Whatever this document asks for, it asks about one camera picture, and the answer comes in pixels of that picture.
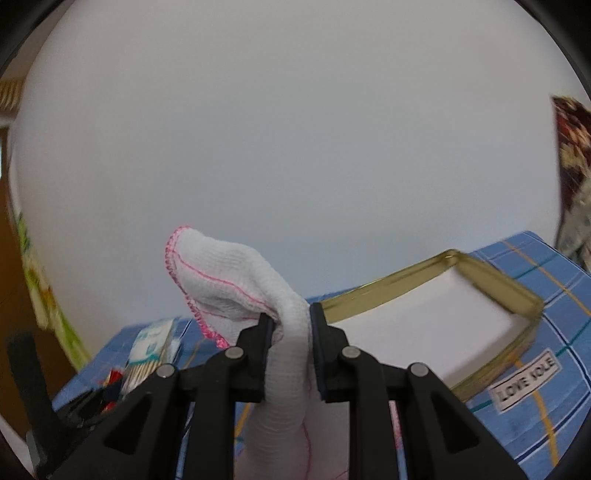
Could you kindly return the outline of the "cotton swab packet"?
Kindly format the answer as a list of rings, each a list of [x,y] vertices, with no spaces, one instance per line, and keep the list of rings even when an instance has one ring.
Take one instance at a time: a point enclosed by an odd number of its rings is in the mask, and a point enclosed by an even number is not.
[[[123,372],[120,395],[128,395],[160,365],[172,364],[181,340],[176,334],[179,321],[158,320],[142,328],[135,337]]]

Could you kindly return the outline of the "red fabric item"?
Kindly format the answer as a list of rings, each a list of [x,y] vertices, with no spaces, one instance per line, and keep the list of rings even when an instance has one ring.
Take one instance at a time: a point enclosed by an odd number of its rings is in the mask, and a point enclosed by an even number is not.
[[[101,388],[100,405],[101,412],[107,412],[115,407],[119,400],[123,381],[123,372],[118,369],[111,369],[103,382]]]

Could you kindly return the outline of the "blue plaid tablecloth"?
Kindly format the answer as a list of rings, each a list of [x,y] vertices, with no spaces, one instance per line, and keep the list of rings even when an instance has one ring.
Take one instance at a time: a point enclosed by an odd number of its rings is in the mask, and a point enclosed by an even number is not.
[[[466,405],[529,479],[546,479],[575,440],[590,410],[590,274],[537,234],[524,231],[471,253],[544,301],[537,336],[516,366]],[[218,352],[192,318],[176,317],[178,369]],[[53,400],[55,410],[122,371],[144,325],[123,328]]]

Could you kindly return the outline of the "green yellow hanging cloth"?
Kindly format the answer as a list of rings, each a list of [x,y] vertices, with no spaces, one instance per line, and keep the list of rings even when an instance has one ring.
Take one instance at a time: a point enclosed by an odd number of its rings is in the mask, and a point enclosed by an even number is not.
[[[16,221],[25,282],[29,291],[37,325],[51,331],[76,372],[91,360],[78,334],[71,326],[53,292],[20,213]]]

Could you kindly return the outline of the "brown wooden door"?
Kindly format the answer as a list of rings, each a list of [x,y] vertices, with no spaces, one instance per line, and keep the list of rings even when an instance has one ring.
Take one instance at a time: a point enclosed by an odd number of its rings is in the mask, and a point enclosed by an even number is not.
[[[67,360],[51,331],[42,330],[36,322],[26,286],[18,236],[14,229],[9,204],[8,170],[1,167],[1,416],[16,433],[23,437],[30,429],[23,403],[14,383],[7,357],[7,340],[18,332],[31,332],[45,376],[50,397],[54,397],[74,376],[75,370]]]

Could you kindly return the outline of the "gold metal tin tray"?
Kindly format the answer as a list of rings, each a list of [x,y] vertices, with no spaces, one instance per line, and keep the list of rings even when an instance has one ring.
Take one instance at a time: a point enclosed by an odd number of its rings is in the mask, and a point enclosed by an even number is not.
[[[458,250],[322,300],[329,326],[384,364],[422,362],[461,400],[486,389],[534,341],[543,300]]]

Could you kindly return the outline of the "red patterned hanging cloth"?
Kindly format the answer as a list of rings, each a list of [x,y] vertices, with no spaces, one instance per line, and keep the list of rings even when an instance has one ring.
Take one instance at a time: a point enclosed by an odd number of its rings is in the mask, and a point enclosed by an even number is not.
[[[571,97],[552,98],[557,132],[561,222],[555,242],[590,271],[590,110]]]

